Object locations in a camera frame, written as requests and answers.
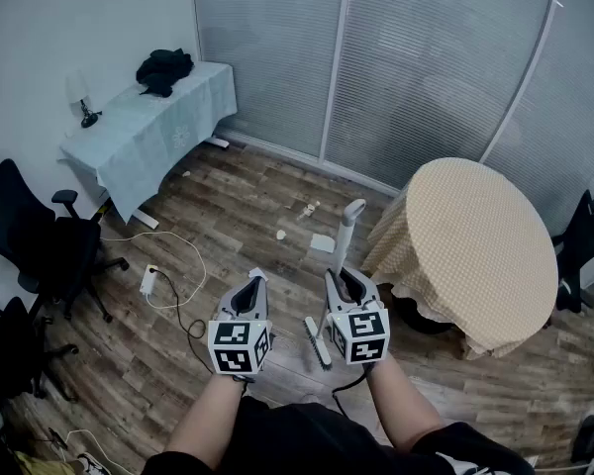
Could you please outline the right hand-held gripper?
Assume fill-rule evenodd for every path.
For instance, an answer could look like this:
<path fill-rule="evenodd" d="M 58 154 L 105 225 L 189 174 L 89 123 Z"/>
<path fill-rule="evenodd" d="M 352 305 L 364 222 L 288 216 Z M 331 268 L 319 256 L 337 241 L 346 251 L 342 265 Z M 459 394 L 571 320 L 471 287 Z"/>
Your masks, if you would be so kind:
<path fill-rule="evenodd" d="M 389 346 L 390 324 L 376 285 L 362 272 L 346 267 L 341 270 L 340 283 L 341 286 L 333 270 L 327 269 L 325 288 L 331 341 L 348 365 L 383 360 Z M 347 303 L 362 308 L 346 312 Z"/>

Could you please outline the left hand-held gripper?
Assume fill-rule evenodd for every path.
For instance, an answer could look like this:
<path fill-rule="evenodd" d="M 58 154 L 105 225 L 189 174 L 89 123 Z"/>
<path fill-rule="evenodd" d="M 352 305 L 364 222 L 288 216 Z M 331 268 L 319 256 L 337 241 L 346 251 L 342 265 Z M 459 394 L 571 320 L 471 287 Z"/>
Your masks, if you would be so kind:
<path fill-rule="evenodd" d="M 209 322 L 209 353 L 218 374 L 253 377 L 272 348 L 266 280 L 254 276 L 230 290 Z"/>

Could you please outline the person's left forearm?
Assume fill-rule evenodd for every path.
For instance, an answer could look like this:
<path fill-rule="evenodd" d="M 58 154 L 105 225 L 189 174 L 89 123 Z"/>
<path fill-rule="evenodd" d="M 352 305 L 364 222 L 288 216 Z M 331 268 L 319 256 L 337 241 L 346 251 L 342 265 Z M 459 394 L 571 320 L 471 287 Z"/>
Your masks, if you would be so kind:
<path fill-rule="evenodd" d="M 217 469 L 233 435 L 244 387 L 244 381 L 214 374 L 174 429 L 165 451 L 192 455 Z"/>

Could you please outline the person's right forearm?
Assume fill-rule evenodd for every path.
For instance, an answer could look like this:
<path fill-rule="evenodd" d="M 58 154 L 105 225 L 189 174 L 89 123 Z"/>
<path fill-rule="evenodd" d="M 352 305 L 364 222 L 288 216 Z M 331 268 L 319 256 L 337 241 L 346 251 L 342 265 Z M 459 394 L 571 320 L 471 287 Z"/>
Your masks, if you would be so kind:
<path fill-rule="evenodd" d="M 372 367 L 367 383 L 383 430 L 397 451 L 409 452 L 422 437 L 445 426 L 391 354 Z"/>

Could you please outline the black round table base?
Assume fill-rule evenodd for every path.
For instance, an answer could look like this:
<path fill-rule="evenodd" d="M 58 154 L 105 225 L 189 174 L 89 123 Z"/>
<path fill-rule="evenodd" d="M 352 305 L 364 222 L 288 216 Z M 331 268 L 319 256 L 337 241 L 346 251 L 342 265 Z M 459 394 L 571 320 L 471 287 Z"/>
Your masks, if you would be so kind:
<path fill-rule="evenodd" d="M 393 297 L 393 307 L 403 322 L 412 330 L 423 334 L 441 334 L 454 327 L 453 323 L 437 322 L 422 316 L 412 298 Z"/>

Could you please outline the round table with yellow cloth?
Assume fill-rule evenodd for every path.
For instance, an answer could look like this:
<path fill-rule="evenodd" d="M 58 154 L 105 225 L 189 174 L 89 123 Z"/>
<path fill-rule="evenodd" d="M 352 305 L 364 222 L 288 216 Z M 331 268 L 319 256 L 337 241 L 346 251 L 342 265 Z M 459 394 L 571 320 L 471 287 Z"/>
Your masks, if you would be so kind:
<path fill-rule="evenodd" d="M 455 325 L 466 356 L 500 358 L 552 314 L 558 271 L 550 235 L 504 175 L 464 158 L 422 165 L 369 234 L 361 264 L 425 320 Z"/>

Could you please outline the person's black clothing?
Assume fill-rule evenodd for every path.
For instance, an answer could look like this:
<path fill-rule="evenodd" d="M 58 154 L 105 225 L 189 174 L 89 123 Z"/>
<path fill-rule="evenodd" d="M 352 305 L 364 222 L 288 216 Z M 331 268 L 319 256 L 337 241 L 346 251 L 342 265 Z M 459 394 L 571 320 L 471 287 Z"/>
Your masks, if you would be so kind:
<path fill-rule="evenodd" d="M 142 475 L 536 475 L 520 455 L 465 423 L 423 436 L 408 453 L 320 404 L 270 408 L 242 398 L 234 433 L 212 470 L 186 453 L 151 457 Z"/>

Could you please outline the table with light blue cloth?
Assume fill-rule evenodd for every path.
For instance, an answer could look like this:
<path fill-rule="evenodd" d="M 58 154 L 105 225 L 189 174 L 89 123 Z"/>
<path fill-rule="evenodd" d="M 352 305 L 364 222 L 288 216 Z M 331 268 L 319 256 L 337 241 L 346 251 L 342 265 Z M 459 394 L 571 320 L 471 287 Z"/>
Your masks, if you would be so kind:
<path fill-rule="evenodd" d="M 237 111 L 233 69 L 201 61 L 167 98 L 138 84 L 126 89 L 95 125 L 63 140 L 58 158 L 92 174 L 128 222 L 169 171 Z"/>

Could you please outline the pile of black clothes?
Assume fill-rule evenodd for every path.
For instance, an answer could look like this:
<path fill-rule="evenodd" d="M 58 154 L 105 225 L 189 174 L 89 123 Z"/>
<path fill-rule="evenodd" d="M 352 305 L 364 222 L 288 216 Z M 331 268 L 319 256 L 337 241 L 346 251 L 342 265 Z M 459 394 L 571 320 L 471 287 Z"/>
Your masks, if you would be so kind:
<path fill-rule="evenodd" d="M 136 81 L 145 88 L 143 94 L 168 98 L 172 95 L 173 85 L 187 77 L 193 67 L 191 55 L 181 48 L 156 49 L 137 70 Z"/>

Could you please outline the white shade table lamp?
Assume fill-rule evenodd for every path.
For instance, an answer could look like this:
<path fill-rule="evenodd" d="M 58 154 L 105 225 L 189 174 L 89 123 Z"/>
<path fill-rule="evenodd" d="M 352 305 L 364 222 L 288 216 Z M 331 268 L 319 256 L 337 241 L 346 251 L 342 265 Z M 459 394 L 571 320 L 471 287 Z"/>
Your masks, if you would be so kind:
<path fill-rule="evenodd" d="M 75 69 L 66 75 L 65 94 L 72 114 L 75 117 L 81 117 L 80 126 L 82 129 L 93 127 L 103 116 L 102 111 L 94 111 L 88 106 L 90 92 L 80 69 Z"/>

